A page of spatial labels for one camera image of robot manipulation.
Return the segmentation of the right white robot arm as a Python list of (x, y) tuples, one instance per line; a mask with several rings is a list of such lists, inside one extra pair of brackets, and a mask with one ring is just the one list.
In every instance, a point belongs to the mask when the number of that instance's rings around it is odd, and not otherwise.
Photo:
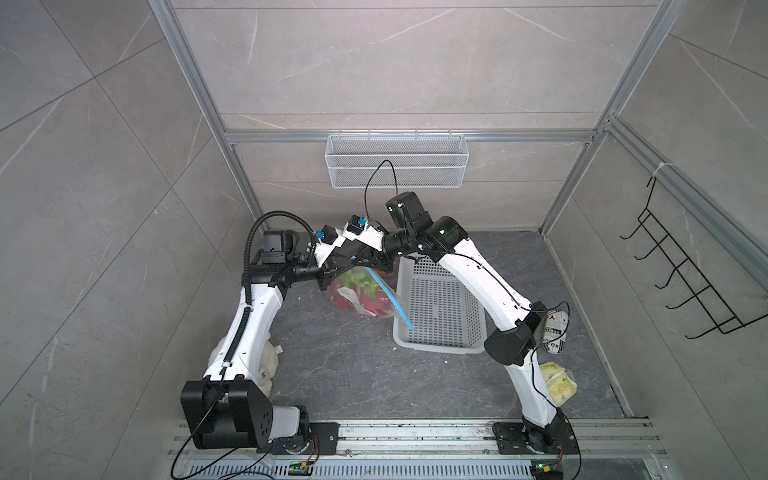
[(495, 330), (484, 342), (486, 353), (504, 366), (522, 408), (523, 431), (529, 448), (545, 453), (556, 446), (566, 425), (540, 370), (534, 333), (549, 310), (519, 294), (485, 260), (459, 223), (443, 216), (437, 220), (414, 192), (406, 191), (386, 202), (395, 230), (386, 232), (367, 217), (353, 215), (344, 228), (326, 226), (319, 241), (333, 247), (353, 245), (354, 265), (385, 271), (395, 259), (411, 254), (430, 258), (450, 272), (491, 316)]

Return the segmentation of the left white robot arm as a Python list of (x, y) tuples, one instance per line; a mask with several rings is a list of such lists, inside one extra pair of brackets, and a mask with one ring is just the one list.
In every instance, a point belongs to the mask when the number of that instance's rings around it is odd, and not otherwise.
[(327, 287), (334, 270), (324, 263), (343, 242), (338, 229), (317, 233), (307, 248), (292, 230), (268, 231), (259, 251), (246, 253), (232, 325), (202, 379), (187, 382), (181, 392), (196, 448), (253, 447), (290, 454), (312, 448), (306, 409), (273, 405), (257, 379), (267, 372), (262, 356), (288, 289), (303, 281)]

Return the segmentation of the yellow-green packaged snack bag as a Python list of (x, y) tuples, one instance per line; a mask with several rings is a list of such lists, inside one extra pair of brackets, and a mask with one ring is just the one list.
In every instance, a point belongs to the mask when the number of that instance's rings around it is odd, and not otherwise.
[(540, 365), (548, 392), (557, 407), (561, 407), (578, 391), (578, 385), (571, 372), (555, 362)]

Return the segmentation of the white plush teddy bear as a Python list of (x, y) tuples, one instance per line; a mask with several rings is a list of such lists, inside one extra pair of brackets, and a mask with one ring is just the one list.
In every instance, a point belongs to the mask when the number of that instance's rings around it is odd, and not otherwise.
[[(211, 350), (208, 359), (208, 366), (204, 376), (214, 376), (221, 370), (222, 366), (219, 363), (219, 358), (223, 357), (222, 350), (225, 340), (226, 338), (222, 337)], [(256, 373), (247, 372), (246, 370), (237, 370), (234, 374), (227, 373), (226, 379), (235, 379), (239, 375), (248, 377), (254, 381), (254, 383), (259, 387), (259, 389), (267, 398), (270, 398), (273, 387), (273, 379), (276, 376), (279, 365), (278, 354), (280, 352), (281, 348), (275, 348), (272, 343), (267, 340), (264, 343), (258, 371)]]

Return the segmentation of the white perforated plastic basket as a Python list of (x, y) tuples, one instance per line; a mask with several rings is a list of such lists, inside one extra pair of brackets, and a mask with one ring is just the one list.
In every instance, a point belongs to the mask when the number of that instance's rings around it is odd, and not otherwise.
[(485, 311), (449, 271), (425, 257), (399, 262), (397, 294), (410, 320), (393, 321), (393, 339), (412, 350), (480, 354), (487, 338)]

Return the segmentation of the stars and stripes patterned can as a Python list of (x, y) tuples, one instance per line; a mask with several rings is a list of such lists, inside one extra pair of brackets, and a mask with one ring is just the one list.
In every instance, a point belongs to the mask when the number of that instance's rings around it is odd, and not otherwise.
[(569, 315), (566, 311), (550, 310), (544, 322), (542, 347), (550, 354), (559, 355), (564, 350)]

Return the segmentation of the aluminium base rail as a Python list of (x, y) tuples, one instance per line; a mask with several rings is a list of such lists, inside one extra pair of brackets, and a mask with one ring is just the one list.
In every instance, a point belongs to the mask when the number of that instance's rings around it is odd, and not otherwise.
[(546, 453), (497, 419), (325, 420), (317, 445), (197, 450), (180, 423), (160, 477), (190, 479), (675, 479), (648, 420), (576, 419)]

